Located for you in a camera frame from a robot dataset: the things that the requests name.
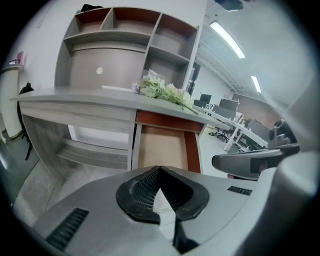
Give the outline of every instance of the open drawer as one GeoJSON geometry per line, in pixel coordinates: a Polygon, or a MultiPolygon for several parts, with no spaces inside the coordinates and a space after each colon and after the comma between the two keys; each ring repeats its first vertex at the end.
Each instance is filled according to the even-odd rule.
{"type": "Polygon", "coordinates": [[[132,169],[173,166],[201,173],[200,124],[146,111],[139,111],[135,122],[132,169]]]}

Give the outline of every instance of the curved shelf panel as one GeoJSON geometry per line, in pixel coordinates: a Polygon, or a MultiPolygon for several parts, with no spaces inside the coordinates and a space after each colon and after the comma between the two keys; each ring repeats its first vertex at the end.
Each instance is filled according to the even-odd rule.
{"type": "Polygon", "coordinates": [[[64,38],[69,46],[99,41],[130,42],[140,45],[148,45],[151,35],[147,33],[128,30],[100,30],[88,33],[81,33],[64,38]]]}

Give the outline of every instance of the shelf compartment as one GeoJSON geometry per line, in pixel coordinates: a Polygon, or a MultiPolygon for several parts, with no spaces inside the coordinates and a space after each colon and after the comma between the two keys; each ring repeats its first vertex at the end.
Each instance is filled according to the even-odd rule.
{"type": "Polygon", "coordinates": [[[75,15],[75,21],[78,26],[78,33],[89,31],[98,31],[107,17],[110,8],[98,8],[75,15]]]}
{"type": "Polygon", "coordinates": [[[148,45],[151,34],[128,30],[101,30],[72,35],[64,38],[68,46],[101,41],[130,42],[140,45],[148,45]]]}
{"type": "Polygon", "coordinates": [[[190,61],[189,59],[179,54],[166,51],[154,45],[150,45],[148,54],[156,58],[171,62],[173,64],[178,64],[178,65],[187,64],[190,61]]]}
{"type": "Polygon", "coordinates": [[[151,34],[160,16],[153,10],[119,7],[113,8],[105,21],[102,30],[127,30],[151,34]]]}
{"type": "Polygon", "coordinates": [[[74,51],[67,84],[77,89],[101,89],[102,86],[131,89],[133,81],[141,78],[144,60],[144,52],[121,48],[74,51]],[[102,69],[102,73],[98,74],[97,69],[102,69]]]}
{"type": "Polygon", "coordinates": [[[164,79],[165,84],[173,84],[176,88],[181,89],[188,69],[188,62],[172,63],[165,60],[164,57],[157,57],[149,52],[145,60],[142,75],[147,75],[149,69],[157,72],[164,79]]]}
{"type": "Polygon", "coordinates": [[[128,151],[62,138],[57,156],[83,165],[127,169],[128,151]]]}
{"type": "Polygon", "coordinates": [[[197,32],[193,26],[163,14],[151,44],[190,59],[197,32]]]}

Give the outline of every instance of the desk surface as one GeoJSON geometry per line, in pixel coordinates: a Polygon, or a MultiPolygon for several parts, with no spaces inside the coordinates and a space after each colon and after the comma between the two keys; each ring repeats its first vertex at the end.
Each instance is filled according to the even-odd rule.
{"type": "Polygon", "coordinates": [[[144,110],[195,121],[201,124],[212,125],[221,129],[227,129],[227,125],[198,112],[193,113],[187,108],[173,104],[163,99],[150,98],[129,91],[112,89],[71,89],[48,88],[36,89],[12,98],[12,101],[37,101],[37,102],[83,102],[91,104],[103,104],[114,107],[144,110]]]}

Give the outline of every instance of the wall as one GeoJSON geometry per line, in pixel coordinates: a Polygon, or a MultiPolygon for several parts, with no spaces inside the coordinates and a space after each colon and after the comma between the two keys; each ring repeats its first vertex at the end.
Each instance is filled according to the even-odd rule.
{"type": "Polygon", "coordinates": [[[201,66],[192,98],[199,100],[201,94],[212,95],[210,103],[219,105],[221,98],[231,96],[231,90],[220,78],[201,66]]]}
{"type": "Polygon", "coordinates": [[[25,71],[19,88],[27,82],[36,88],[52,88],[56,61],[71,19],[83,4],[103,7],[138,7],[163,12],[202,28],[207,0],[53,0],[48,2],[26,25],[8,54],[7,61],[24,51],[25,71]]]}
{"type": "Polygon", "coordinates": [[[253,98],[234,94],[233,100],[239,100],[237,112],[242,113],[244,119],[257,120],[268,128],[273,128],[280,115],[268,104],[253,98]]]}

